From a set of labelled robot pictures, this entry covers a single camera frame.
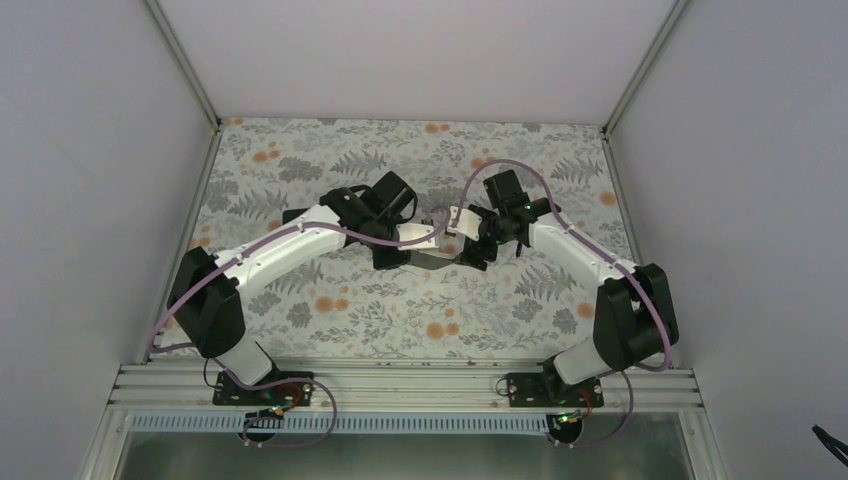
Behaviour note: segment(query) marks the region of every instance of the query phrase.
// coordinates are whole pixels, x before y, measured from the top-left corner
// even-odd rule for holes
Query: black cable
[[[848,445],[845,445],[843,442],[837,440],[830,436],[829,433],[825,432],[823,428],[818,425],[813,425],[813,433],[816,434],[816,437],[822,442],[824,448],[827,449],[837,460],[842,462],[843,465],[848,467]]]
[[[506,380],[506,377],[501,378],[500,380],[498,380],[497,383],[495,383],[495,393],[497,393],[501,397],[508,397],[509,396],[509,390],[507,390],[506,393],[501,393],[501,389],[499,387],[501,382],[503,382],[504,380]]]
[[[209,366],[209,359],[207,358],[206,361],[203,362],[203,383],[205,383],[207,387],[209,387],[209,388],[211,388],[211,389],[213,389],[217,392],[218,387],[209,383],[209,380],[206,378],[206,367],[208,367],[208,366]]]

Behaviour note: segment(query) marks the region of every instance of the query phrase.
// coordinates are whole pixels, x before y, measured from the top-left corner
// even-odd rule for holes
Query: white wall
[[[79,475],[211,132],[141,1],[0,8],[0,477]]]
[[[735,479],[845,478],[848,3],[693,2],[613,133]]]
[[[604,124],[673,0],[160,0],[219,115]]]

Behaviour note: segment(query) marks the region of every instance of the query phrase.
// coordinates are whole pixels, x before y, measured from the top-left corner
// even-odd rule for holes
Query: floral patterned mat
[[[192,246],[235,247],[278,227],[285,209],[312,206],[332,188],[373,184],[390,170],[418,192],[420,219],[456,203],[468,175],[494,158],[543,173],[572,221],[630,257],[598,127],[528,123],[231,118]],[[517,173],[531,198],[543,195]],[[488,207],[485,198],[478,182],[470,199]],[[442,239],[442,252],[459,249],[459,239]],[[242,301],[249,333],[275,356],[545,358],[591,334],[591,287],[532,249],[515,258],[514,245],[501,247],[487,272],[376,272],[369,251],[355,245]],[[169,322],[162,344],[185,340]]]

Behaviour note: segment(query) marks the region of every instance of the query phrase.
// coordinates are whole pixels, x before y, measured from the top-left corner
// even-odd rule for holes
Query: leaf pattern
[[[597,177],[603,172],[599,162],[593,162],[583,158],[563,158],[557,163],[551,178],[567,180],[575,183],[587,183],[592,177]]]
[[[512,316],[524,321],[524,323],[530,323],[536,318],[536,314],[542,311],[542,304],[536,302],[534,300],[530,300],[525,298],[524,300],[518,302],[518,305],[513,307]]]
[[[272,292],[262,292],[250,299],[247,309],[257,315],[265,315],[271,311],[271,307],[279,304],[282,299]]]
[[[291,295],[292,292],[300,293],[307,285],[316,285],[318,280],[323,280],[324,274],[321,273],[321,264],[310,260],[309,264],[302,263],[291,272],[269,283],[266,288],[269,288],[277,293],[285,293]]]
[[[554,313],[553,326],[565,335],[572,335],[577,331],[577,320],[571,310],[563,308]]]
[[[335,165],[330,167],[331,172],[342,173],[344,175],[361,176],[380,167],[385,167],[386,161],[382,155],[378,155],[376,151],[370,154],[365,150],[362,153],[356,153],[353,150],[343,155]]]
[[[305,328],[312,320],[312,312],[309,310],[309,304],[299,302],[292,305],[289,313],[286,314],[286,320],[290,321],[294,328]]]
[[[530,269],[521,275],[521,281],[515,286],[515,293],[550,302],[551,297],[559,300],[566,291],[577,282],[562,267],[530,265]]]
[[[321,167],[295,157],[285,157],[280,160],[280,180],[290,183],[295,180],[308,182],[321,178]]]
[[[256,190],[247,192],[227,211],[247,218],[264,218],[280,213],[288,206],[288,196],[283,195],[282,190],[273,192],[264,189],[261,192]]]
[[[425,218],[455,203],[477,166],[517,158],[543,171],[571,221],[629,257],[621,214],[610,208],[614,189],[601,140],[598,128],[578,125],[230,119],[192,243],[208,252],[236,247],[279,227],[283,210],[315,205],[332,188],[373,184],[390,170],[418,192],[417,216]],[[508,168],[496,165],[478,180]],[[531,174],[516,173],[531,198],[542,196]],[[469,199],[488,206],[481,181]],[[461,237],[440,242],[446,255],[463,246]],[[514,245],[502,245],[485,273],[377,272],[370,250],[351,245],[298,265],[242,301],[248,333],[271,355],[485,362],[543,359],[588,337],[593,322],[580,319],[577,306],[594,298],[594,288],[533,249],[516,258]],[[164,335],[165,344],[187,340],[179,328]]]

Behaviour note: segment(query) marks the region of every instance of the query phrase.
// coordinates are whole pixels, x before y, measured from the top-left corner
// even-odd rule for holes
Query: glass panel
[[[581,441],[603,437],[620,421],[587,419]],[[510,435],[339,434],[315,447],[279,450],[246,448],[235,434],[131,433],[127,444],[124,480],[693,478],[676,414],[638,414],[614,441],[587,450],[555,450],[541,437]]]

